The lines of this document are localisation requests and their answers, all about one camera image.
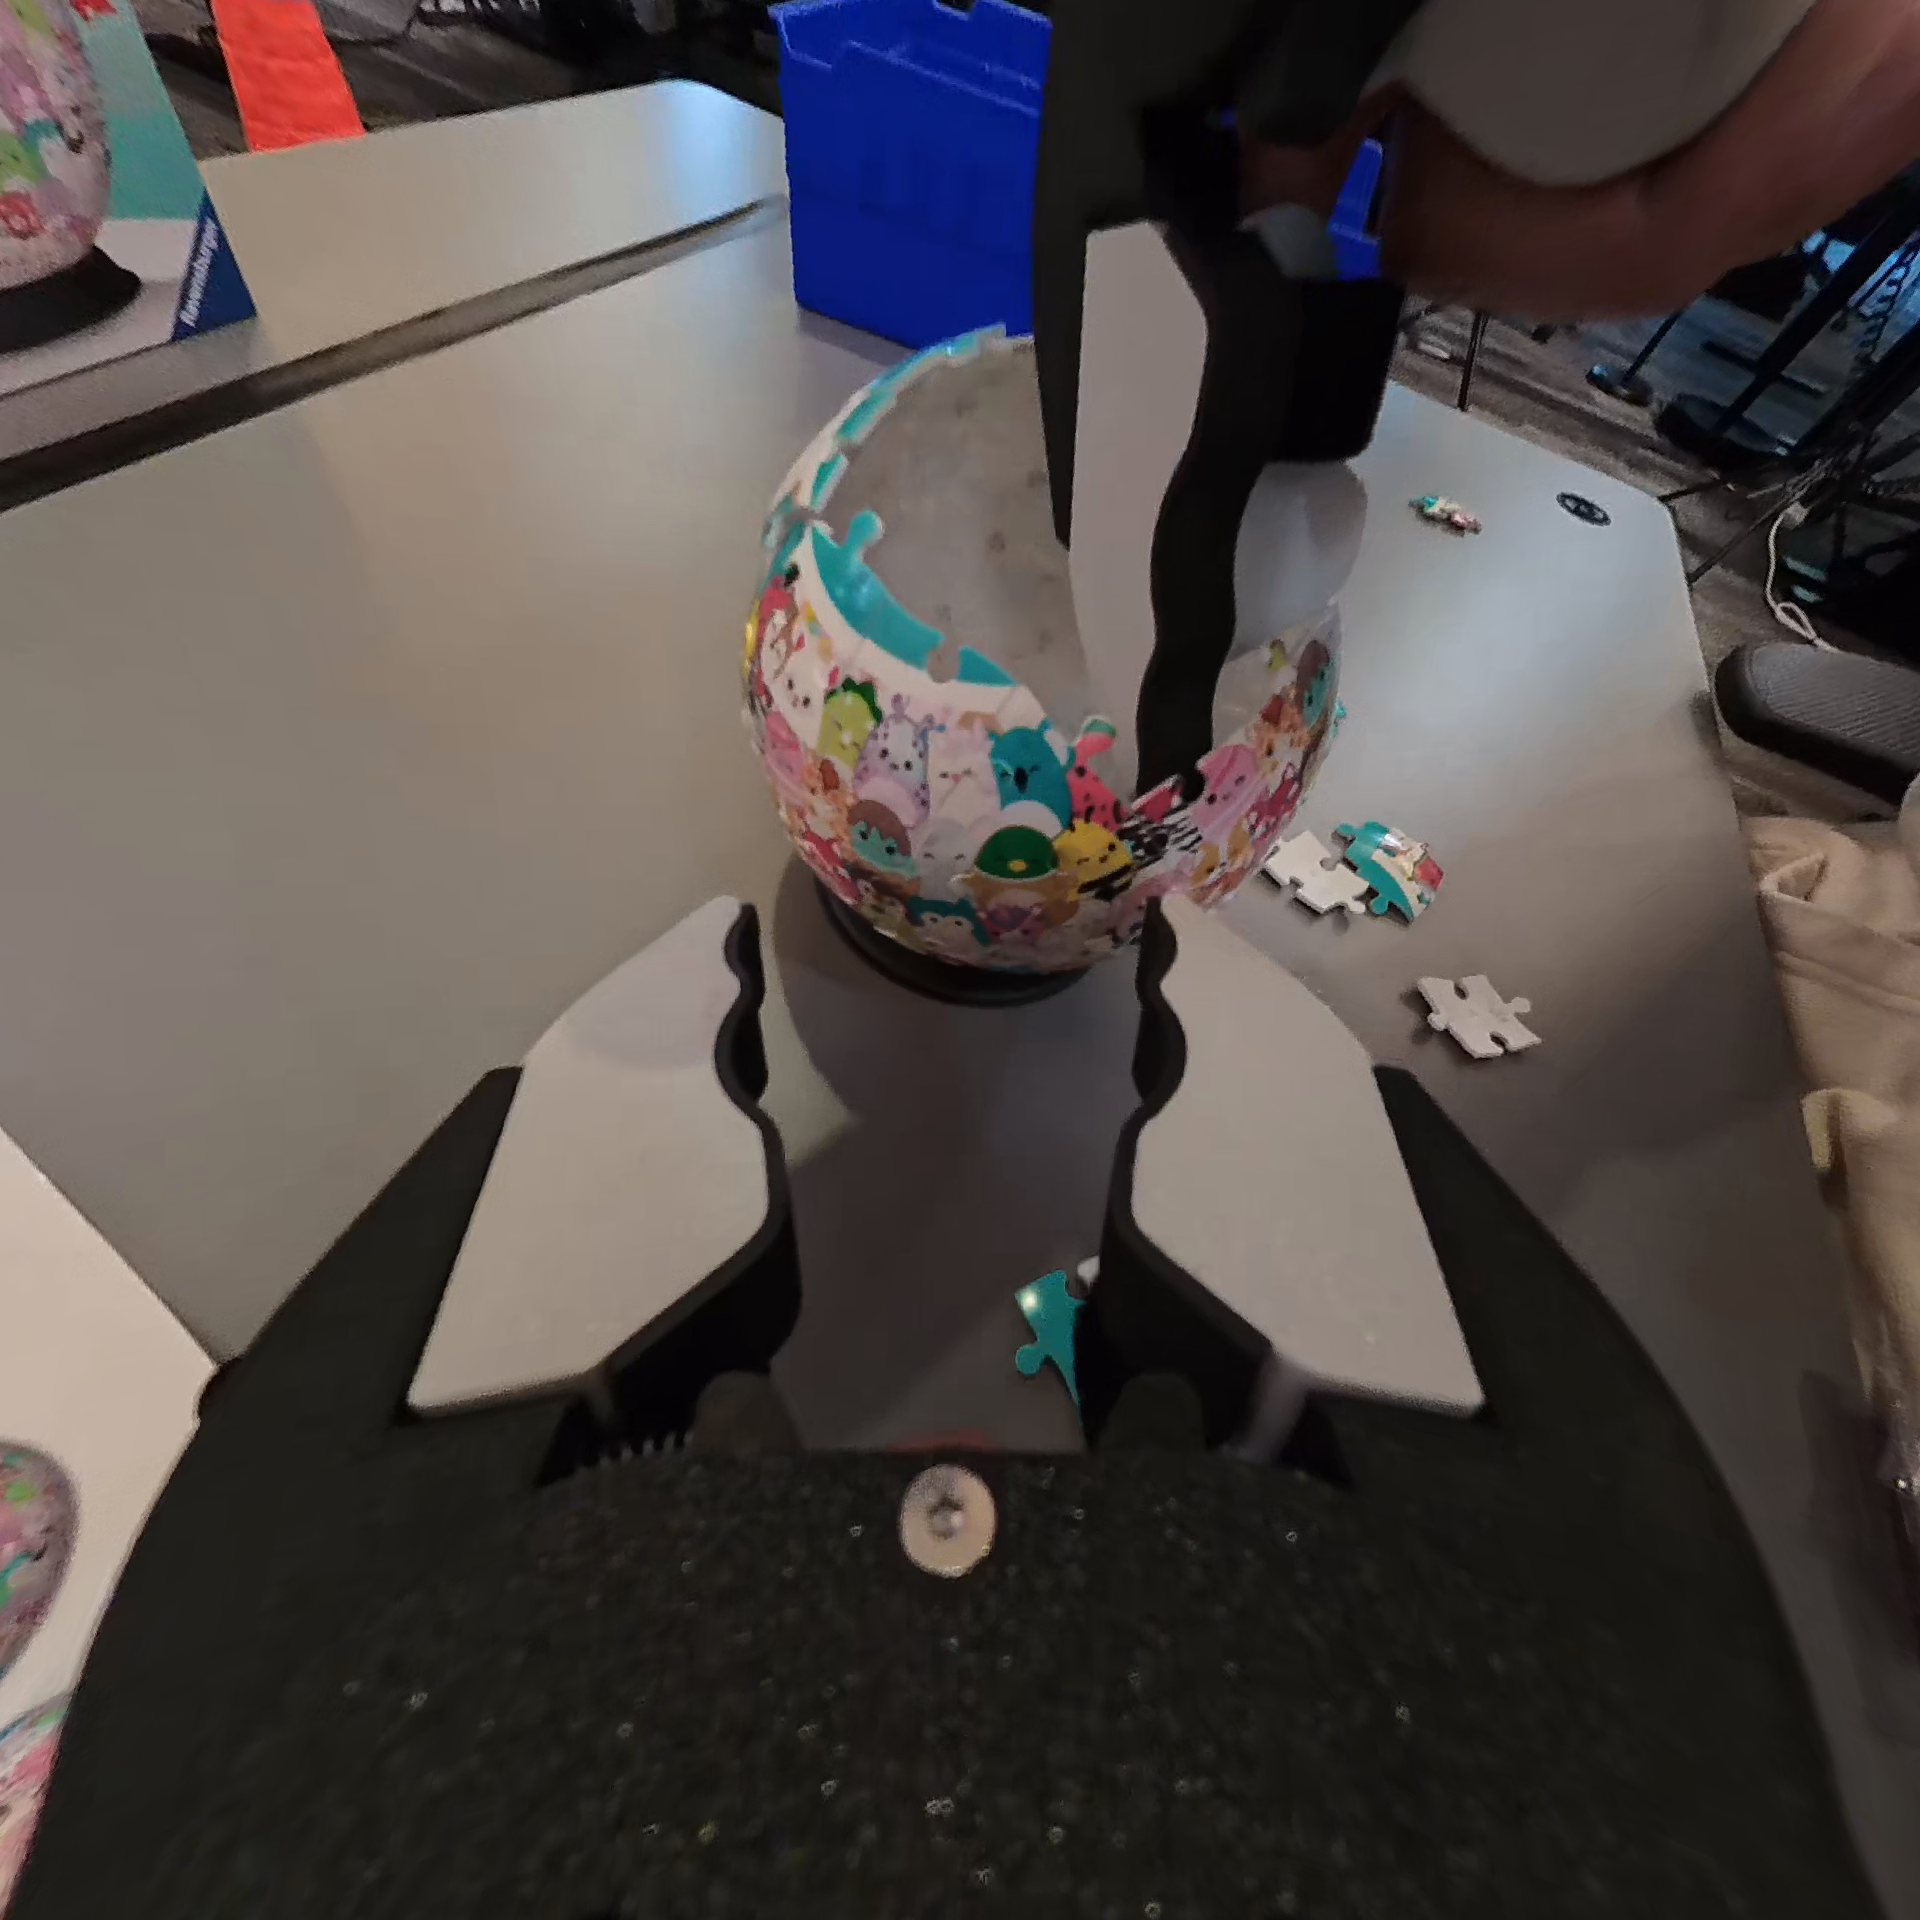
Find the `teal and white puzzle piece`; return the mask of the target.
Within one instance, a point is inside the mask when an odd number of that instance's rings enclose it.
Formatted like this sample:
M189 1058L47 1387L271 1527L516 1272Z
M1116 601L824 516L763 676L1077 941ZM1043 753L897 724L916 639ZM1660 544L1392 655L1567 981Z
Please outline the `teal and white puzzle piece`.
M1090 1255L1073 1269L1048 1272L1023 1284L1016 1297L1026 1329L1026 1343L1016 1353L1016 1370L1026 1380L1053 1375L1073 1408L1081 1408L1077 1339L1098 1274L1099 1260Z

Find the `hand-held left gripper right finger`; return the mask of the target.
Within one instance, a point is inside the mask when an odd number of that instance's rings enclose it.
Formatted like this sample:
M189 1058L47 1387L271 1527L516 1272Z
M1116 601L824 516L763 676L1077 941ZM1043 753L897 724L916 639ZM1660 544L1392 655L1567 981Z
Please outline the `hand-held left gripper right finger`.
M1311 1399L1483 1408L1376 1063L1276 957L1188 900L1148 911L1137 1109L1079 1319L1090 1443L1178 1376L1207 1450L1283 1452Z

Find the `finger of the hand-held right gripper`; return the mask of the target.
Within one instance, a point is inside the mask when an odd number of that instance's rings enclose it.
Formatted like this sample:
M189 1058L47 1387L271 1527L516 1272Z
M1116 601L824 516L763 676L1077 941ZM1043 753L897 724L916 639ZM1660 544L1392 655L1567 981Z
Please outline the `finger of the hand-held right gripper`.
M1240 516L1228 660L1328 612L1361 555L1370 496L1354 464L1271 464Z
M1216 267L1271 281L1260 245L1171 225L1090 233L1073 396L1068 569L1092 708L1128 799L1216 746L1218 684L1280 634L1280 496L1216 328Z

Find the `person's right hand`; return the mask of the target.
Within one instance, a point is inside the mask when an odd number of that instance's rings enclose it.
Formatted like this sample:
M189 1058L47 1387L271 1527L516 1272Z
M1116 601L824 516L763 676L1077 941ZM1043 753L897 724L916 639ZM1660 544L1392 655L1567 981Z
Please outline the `person's right hand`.
M1411 97L1386 105L1384 264L1411 293L1533 321L1625 321L1681 307L1773 248L1739 180L1695 152L1595 183L1533 183Z

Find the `paper sheet with ball pictures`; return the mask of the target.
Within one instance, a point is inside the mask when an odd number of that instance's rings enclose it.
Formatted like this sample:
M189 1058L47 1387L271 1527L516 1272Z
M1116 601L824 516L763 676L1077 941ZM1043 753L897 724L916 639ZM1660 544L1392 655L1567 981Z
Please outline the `paper sheet with ball pictures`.
M2 1907L65 1719L199 1424L213 1363L63 1191L2 1139Z

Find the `colourful puzzle ball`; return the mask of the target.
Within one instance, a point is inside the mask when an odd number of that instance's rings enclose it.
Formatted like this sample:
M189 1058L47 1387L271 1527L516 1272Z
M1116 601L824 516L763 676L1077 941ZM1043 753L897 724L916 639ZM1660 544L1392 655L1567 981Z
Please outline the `colourful puzzle ball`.
M1051 529L1028 341L983 328L848 397L759 533L744 724L808 871L916 954L1090 969L1145 906L1228 903L1338 724L1335 607L1218 684L1197 791L1128 799Z

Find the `puzzle box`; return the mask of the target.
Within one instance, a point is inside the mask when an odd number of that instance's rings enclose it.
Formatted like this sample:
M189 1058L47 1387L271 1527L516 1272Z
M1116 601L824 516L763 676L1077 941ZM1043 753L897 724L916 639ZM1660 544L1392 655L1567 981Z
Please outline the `puzzle box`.
M133 5L2 5L2 396L256 314Z

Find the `orange traffic cone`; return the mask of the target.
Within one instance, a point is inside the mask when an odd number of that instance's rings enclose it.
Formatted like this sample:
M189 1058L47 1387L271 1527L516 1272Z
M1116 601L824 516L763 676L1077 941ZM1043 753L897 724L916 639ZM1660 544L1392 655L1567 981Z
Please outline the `orange traffic cone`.
M313 2L211 2L249 153L365 138L346 69Z

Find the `blue plastic bin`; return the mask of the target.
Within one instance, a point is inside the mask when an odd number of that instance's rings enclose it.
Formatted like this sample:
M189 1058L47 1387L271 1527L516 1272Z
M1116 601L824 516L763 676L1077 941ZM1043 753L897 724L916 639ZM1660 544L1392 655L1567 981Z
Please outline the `blue plastic bin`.
M837 2L776 12L796 300L924 348L1033 337L1033 188L1050 13ZM1196 248L1260 245L1171 225Z

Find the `person's right forearm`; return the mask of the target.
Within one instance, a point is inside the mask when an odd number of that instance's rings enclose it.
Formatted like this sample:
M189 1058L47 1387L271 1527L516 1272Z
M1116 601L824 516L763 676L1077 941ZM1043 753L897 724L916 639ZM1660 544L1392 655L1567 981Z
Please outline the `person's right forearm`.
M1533 183L1696 153L1773 240L1738 267L1917 156L1915 2L1432 5L1380 79Z

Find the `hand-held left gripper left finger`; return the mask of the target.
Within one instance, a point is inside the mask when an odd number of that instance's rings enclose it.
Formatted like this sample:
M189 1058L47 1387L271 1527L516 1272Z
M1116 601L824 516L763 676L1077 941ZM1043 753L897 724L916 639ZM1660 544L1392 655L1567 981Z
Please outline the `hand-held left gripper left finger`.
M528 1050L407 1408L564 1399L626 1444L768 1375L802 1306L785 1145L761 1107L763 965L719 897Z

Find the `person's beige sweatshirt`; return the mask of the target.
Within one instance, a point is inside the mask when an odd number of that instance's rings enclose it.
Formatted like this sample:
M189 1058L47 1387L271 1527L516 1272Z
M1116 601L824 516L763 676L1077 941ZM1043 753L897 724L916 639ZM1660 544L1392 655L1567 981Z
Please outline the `person's beige sweatshirt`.
M1804 1077L1804 1127L1851 1267L1887 1474L1917 1490L1917 783L1887 824L1748 818L1748 875Z

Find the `black ball stand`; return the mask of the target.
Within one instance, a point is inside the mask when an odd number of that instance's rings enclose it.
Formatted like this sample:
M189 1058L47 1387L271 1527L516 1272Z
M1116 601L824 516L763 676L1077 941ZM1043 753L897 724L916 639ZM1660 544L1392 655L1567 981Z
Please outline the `black ball stand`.
M912 951L842 900L826 881L816 877L812 890L827 924L872 971L929 1002L1016 1010L1056 1000L1090 975L1089 967L1064 971L973 967Z

